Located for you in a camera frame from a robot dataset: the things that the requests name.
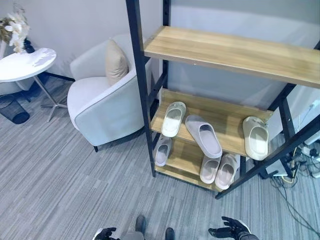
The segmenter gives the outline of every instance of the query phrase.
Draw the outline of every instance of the white slipper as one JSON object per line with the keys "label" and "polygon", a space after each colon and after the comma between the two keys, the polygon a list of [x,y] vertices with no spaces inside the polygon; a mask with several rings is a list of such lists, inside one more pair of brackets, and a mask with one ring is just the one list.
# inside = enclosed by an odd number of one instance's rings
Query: white slipper
{"label": "white slipper", "polygon": [[215,181],[221,157],[209,158],[203,157],[200,171],[200,179],[205,184],[212,184]]}
{"label": "white slipper", "polygon": [[161,132],[164,136],[173,138],[179,132],[181,122],[186,113],[186,105],[181,101],[171,103],[166,109]]}
{"label": "white slipper", "polygon": [[204,155],[211,159],[221,157],[222,148],[211,124],[200,116],[189,115],[185,119],[185,126],[203,151]]}
{"label": "white slipper", "polygon": [[238,165],[237,159],[233,154],[223,155],[214,180],[215,185],[222,190],[228,189],[234,182]]}
{"label": "white slipper", "polygon": [[159,167],[166,165],[170,150],[172,146],[172,139],[161,135],[154,148],[154,163]]}
{"label": "white slipper", "polygon": [[261,161],[268,155],[269,133],[265,123],[256,116],[248,116],[242,123],[246,154]]}

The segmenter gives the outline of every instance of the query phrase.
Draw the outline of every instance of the vase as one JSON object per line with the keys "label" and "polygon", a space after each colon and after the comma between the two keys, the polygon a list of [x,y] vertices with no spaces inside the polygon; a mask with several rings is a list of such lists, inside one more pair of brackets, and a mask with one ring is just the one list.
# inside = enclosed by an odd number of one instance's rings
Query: vase
{"label": "vase", "polygon": [[27,38],[24,40],[23,45],[24,45],[24,50],[28,54],[31,54],[31,53],[35,52],[34,47],[31,45],[31,42]]}

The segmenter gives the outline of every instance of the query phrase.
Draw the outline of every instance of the white flower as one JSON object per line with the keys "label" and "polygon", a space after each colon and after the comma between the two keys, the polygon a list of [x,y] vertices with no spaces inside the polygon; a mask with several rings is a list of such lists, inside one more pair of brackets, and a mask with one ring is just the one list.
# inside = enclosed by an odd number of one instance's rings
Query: white flower
{"label": "white flower", "polygon": [[8,14],[12,21],[9,22],[10,25],[4,28],[12,32],[12,37],[9,42],[9,46],[15,46],[13,49],[16,53],[22,52],[24,48],[24,41],[28,35],[30,27],[27,24],[26,18],[18,13]]}

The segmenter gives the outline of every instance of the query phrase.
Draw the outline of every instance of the chair leg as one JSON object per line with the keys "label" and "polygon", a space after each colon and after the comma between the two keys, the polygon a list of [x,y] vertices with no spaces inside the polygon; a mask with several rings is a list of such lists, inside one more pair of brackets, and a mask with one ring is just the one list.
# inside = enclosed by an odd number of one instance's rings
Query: chair leg
{"label": "chair leg", "polygon": [[20,95],[22,95],[29,103],[31,102],[31,100],[25,95],[24,91],[20,91],[19,93],[20,93]]}

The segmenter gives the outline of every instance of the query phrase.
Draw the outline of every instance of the white table top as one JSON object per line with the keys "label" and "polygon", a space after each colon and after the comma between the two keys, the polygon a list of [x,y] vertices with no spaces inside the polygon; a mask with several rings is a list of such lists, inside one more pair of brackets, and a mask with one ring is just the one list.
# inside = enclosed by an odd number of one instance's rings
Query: white table top
{"label": "white table top", "polygon": [[38,75],[50,68],[56,57],[56,52],[50,48],[6,56],[0,59],[0,82],[13,82]]}

